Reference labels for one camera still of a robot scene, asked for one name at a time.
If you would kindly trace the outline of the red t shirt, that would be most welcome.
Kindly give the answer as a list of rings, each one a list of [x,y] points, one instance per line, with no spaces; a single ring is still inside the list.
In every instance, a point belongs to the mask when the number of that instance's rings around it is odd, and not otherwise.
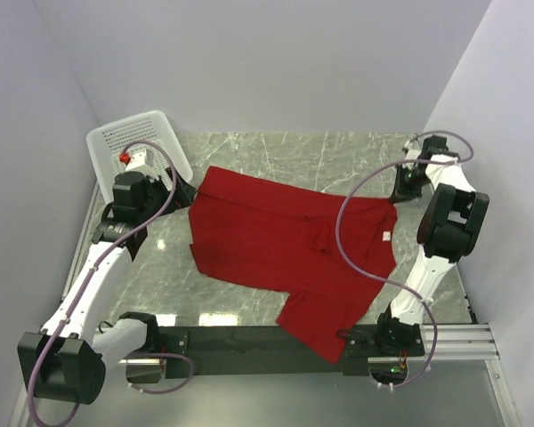
[[[189,210],[190,250],[200,273],[288,295],[278,325],[329,362],[333,334],[354,326],[396,266],[397,210],[354,197],[335,239],[343,197],[207,169]]]

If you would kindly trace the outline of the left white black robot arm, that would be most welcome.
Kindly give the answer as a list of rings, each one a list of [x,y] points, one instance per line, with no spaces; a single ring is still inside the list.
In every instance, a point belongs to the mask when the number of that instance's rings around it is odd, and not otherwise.
[[[29,396],[89,405],[121,359],[134,353],[147,358],[164,349],[152,314],[127,312],[107,333],[96,332],[113,288],[148,236],[149,223],[189,207],[194,200],[194,188],[180,174],[171,167],[166,174],[172,187],[138,171],[116,176],[113,200],[102,212],[69,293],[39,332],[25,333],[18,343]]]

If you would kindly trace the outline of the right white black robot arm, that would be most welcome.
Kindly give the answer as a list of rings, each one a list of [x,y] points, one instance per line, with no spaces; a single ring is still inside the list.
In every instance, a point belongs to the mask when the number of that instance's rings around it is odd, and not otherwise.
[[[449,131],[429,131],[414,137],[422,142],[414,149],[408,141],[405,162],[397,165],[393,204],[422,196],[429,186],[433,195],[417,229],[417,258],[401,290],[379,316],[373,344],[384,355],[422,355],[420,326],[424,305],[433,297],[444,277],[469,255],[477,243],[490,205],[490,197],[466,179],[462,158],[449,149],[448,137],[463,140]]]

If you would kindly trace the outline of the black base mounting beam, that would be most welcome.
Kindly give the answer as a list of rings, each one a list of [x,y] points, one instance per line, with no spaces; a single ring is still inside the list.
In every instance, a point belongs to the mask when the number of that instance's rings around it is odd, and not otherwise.
[[[159,328],[163,349],[186,356],[196,375],[341,373],[368,376],[370,360],[423,357],[424,340],[387,342],[376,325],[357,325],[333,334],[340,350],[329,362],[278,326],[167,326]]]

